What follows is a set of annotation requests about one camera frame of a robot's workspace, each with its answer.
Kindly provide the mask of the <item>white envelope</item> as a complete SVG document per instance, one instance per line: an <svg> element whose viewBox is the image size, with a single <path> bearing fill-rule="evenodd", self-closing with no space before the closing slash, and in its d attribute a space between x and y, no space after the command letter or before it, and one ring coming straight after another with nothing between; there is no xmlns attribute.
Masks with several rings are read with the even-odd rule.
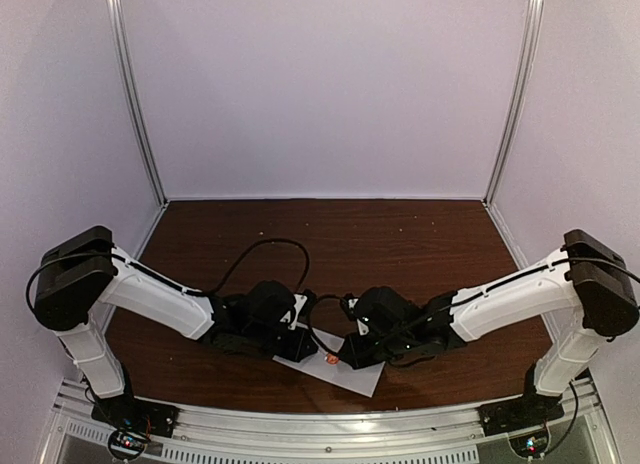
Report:
<svg viewBox="0 0 640 464"><path fill-rule="evenodd" d="M328 364L325 361L327 354L329 353L326 350L318 348L314 355L303 359L301 362L291 362L276 356L272 360L297 372L362 396L371 398L374 395L385 367L384 363L354 370L342 361L335 365Z"/></svg>

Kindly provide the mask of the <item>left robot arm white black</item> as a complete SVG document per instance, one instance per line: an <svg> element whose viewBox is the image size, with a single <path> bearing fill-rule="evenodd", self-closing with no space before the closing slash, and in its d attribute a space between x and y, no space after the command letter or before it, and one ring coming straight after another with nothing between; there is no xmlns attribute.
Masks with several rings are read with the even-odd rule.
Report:
<svg viewBox="0 0 640 464"><path fill-rule="evenodd" d="M144 408L129 394L125 367L91 316L95 305L125 309L228 353L299 363L318 350L299 323L310 298L275 280L226 296L187 287L132 258L104 226L46 252L25 288L31 313L58 337L95 398L105 399L106 413L123 428L137 426Z"/></svg>

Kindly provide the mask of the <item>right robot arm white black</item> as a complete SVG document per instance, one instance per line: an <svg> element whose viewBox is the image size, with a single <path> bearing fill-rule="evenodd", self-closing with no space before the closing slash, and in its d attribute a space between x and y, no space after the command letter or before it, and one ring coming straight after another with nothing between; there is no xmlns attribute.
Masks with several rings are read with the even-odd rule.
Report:
<svg viewBox="0 0 640 464"><path fill-rule="evenodd" d="M513 403L519 424L535 424L584 371L598 349L639 322L624 259L581 229L537 263L501 279L438 295L418 306L387 286L349 297L342 306L358 325L339 358L354 369L402 358L435 357L497 329L559 309L572 319L533 367L532 386Z"/></svg>

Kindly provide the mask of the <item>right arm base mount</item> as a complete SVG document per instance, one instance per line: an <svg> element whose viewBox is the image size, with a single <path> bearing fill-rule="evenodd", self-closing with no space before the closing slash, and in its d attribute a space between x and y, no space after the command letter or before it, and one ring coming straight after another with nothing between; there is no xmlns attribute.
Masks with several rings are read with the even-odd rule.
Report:
<svg viewBox="0 0 640 464"><path fill-rule="evenodd" d="M478 408L485 436L511 433L535 427L564 416L563 406L556 398L534 396L484 404Z"/></svg>

